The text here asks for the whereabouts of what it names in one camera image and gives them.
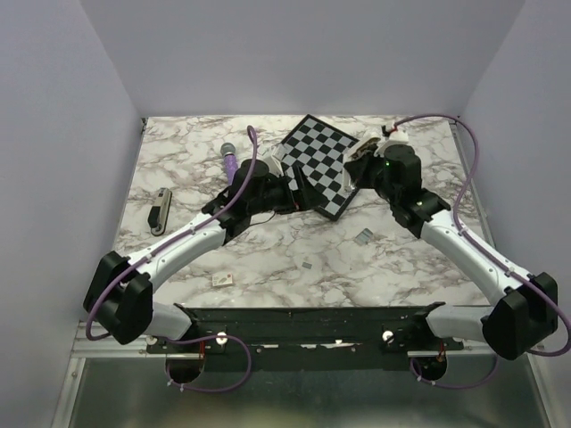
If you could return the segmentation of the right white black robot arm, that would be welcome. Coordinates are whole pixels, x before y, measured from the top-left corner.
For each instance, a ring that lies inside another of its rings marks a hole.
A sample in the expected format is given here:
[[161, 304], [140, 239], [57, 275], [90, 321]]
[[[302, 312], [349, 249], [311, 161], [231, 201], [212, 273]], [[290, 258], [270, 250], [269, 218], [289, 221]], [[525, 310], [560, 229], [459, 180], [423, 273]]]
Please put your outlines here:
[[412, 342], [431, 349], [442, 338], [487, 343], [514, 360], [558, 327], [558, 286], [510, 263], [453, 216], [450, 205], [424, 188], [421, 160], [406, 144], [380, 152], [377, 140], [357, 144], [343, 157], [343, 181], [372, 189], [389, 204], [396, 222], [451, 260], [483, 293], [486, 307], [436, 303], [410, 328]]

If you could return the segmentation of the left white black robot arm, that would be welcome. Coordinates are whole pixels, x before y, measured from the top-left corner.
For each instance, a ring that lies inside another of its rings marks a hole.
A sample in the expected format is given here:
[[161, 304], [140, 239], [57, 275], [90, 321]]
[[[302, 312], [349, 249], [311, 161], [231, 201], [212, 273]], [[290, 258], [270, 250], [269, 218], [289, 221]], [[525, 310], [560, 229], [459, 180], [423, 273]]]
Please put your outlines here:
[[155, 301], [156, 291], [195, 259], [237, 238], [252, 216], [312, 210], [326, 201], [300, 167], [276, 176], [261, 160], [244, 161], [231, 184], [177, 232], [128, 256], [111, 251], [101, 258], [83, 302], [87, 322], [120, 344], [145, 334], [190, 351], [198, 339], [191, 316], [178, 304]]

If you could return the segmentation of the white stapler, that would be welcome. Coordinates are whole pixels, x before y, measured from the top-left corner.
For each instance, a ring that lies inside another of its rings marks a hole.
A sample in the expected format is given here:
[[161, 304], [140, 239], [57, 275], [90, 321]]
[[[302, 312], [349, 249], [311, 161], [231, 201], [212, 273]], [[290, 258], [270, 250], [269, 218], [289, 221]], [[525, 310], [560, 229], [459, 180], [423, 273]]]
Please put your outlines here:
[[348, 148], [343, 154], [343, 191], [345, 193], [352, 192], [354, 187], [354, 180], [347, 166], [354, 161], [359, 160], [364, 154], [369, 152], [376, 152], [378, 146], [384, 141], [384, 137], [377, 131], [367, 131], [363, 137]]

